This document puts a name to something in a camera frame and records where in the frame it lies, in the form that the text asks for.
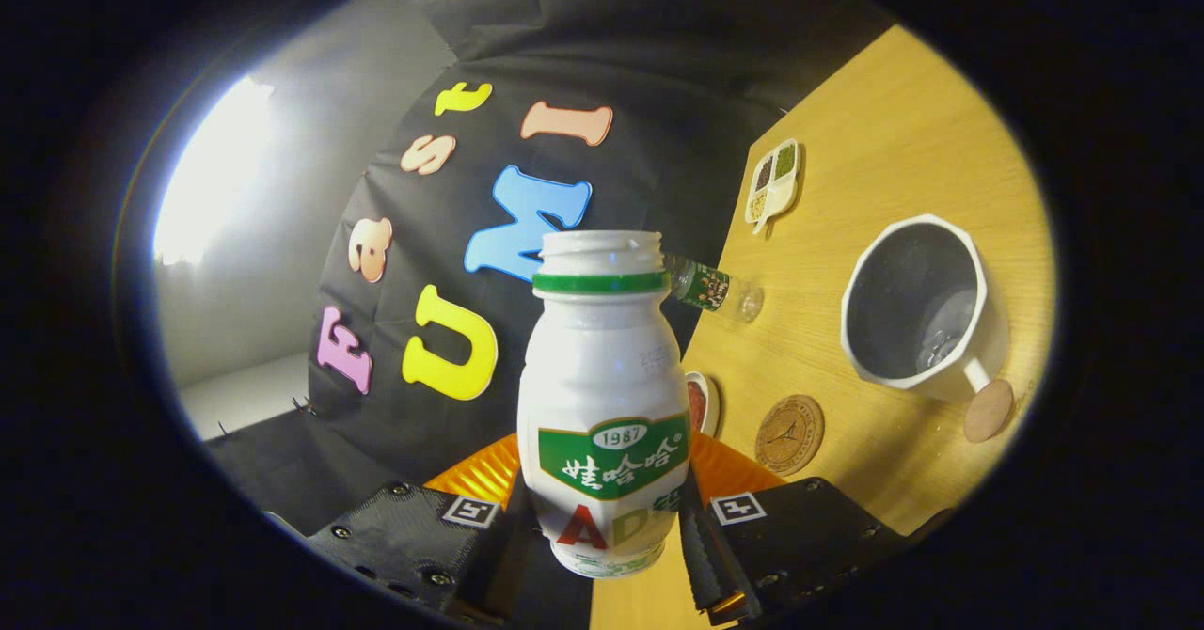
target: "white plastic bottle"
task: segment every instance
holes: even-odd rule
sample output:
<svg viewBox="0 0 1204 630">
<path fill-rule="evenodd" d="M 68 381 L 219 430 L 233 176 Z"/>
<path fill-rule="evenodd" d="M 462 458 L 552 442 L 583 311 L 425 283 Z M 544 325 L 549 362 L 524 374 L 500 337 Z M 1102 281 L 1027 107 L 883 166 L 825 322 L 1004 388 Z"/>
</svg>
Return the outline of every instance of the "white plastic bottle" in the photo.
<svg viewBox="0 0 1204 630">
<path fill-rule="evenodd" d="M 690 451 L 659 232 L 543 237 L 543 316 L 519 383 L 523 478 L 556 559 L 590 578 L 651 566 L 677 517 Z"/>
</svg>

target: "wooden tabletop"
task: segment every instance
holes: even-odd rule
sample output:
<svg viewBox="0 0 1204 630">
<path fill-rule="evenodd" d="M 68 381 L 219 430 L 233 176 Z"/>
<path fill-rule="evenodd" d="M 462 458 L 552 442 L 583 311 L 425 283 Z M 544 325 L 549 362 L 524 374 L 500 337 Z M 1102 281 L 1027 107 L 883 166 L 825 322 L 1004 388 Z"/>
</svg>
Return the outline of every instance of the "wooden tabletop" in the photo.
<svg viewBox="0 0 1204 630">
<path fill-rule="evenodd" d="M 790 137 L 803 147 L 798 201 L 752 235 L 743 219 L 752 169 Z M 861 381 L 840 349 L 840 299 L 857 257 L 887 224 L 922 213 L 969 232 L 1005 304 L 1010 340 L 999 377 L 1011 383 L 1016 407 L 986 442 L 966 440 L 964 402 Z M 719 441 L 749 458 L 779 399 L 816 399 L 822 444 L 787 479 L 822 477 L 907 535 L 962 501 L 1021 428 L 1054 325 L 1045 210 L 1003 122 L 903 28 L 864 48 L 749 148 L 719 267 L 760 284 L 765 308 L 750 324 L 704 312 L 684 367 L 715 381 Z M 590 626 L 709 628 L 694 610 L 679 538 L 674 529 L 649 571 L 597 582 Z"/>
</svg>

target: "wooden coaster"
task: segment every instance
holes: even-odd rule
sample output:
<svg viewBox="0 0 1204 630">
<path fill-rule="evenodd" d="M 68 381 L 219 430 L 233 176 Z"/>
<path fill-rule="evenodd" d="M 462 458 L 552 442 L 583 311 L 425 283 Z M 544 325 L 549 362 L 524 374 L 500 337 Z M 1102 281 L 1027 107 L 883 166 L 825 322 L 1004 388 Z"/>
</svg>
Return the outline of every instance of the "wooden coaster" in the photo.
<svg viewBox="0 0 1204 630">
<path fill-rule="evenodd" d="M 979 390 L 966 407 L 966 437 L 970 442 L 985 442 L 995 437 L 1011 413 L 1011 384 L 997 378 Z"/>
<path fill-rule="evenodd" d="M 815 458 L 824 441 L 824 410 L 808 395 L 791 395 L 769 410 L 756 434 L 756 460 L 792 475 Z"/>
</svg>

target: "green bottle label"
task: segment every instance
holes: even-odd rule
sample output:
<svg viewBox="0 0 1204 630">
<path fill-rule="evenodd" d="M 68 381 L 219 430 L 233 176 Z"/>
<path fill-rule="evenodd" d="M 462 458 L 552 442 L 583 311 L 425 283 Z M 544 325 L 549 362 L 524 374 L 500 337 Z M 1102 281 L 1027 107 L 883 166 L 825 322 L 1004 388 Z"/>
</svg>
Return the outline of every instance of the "green bottle label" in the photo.
<svg viewBox="0 0 1204 630">
<path fill-rule="evenodd" d="M 539 429 L 539 467 L 598 501 L 643 489 L 689 455 L 685 413 L 660 420 L 607 420 L 588 432 Z"/>
<path fill-rule="evenodd" d="M 731 287 L 732 277 L 726 272 L 718 271 L 710 266 L 696 264 L 694 279 L 681 301 L 697 306 L 704 311 L 718 311 L 727 298 L 727 288 Z"/>
</svg>

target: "green bottle cap ring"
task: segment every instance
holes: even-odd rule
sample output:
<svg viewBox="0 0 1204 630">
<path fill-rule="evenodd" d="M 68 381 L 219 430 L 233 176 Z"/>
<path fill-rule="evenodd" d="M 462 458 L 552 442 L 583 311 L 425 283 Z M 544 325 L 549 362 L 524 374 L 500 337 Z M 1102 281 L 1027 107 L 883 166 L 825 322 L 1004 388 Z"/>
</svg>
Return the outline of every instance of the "green bottle cap ring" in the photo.
<svg viewBox="0 0 1204 630">
<path fill-rule="evenodd" d="M 669 287 L 667 271 L 636 275 L 541 275 L 531 284 L 539 292 L 555 294 L 628 294 L 656 292 Z"/>
</svg>

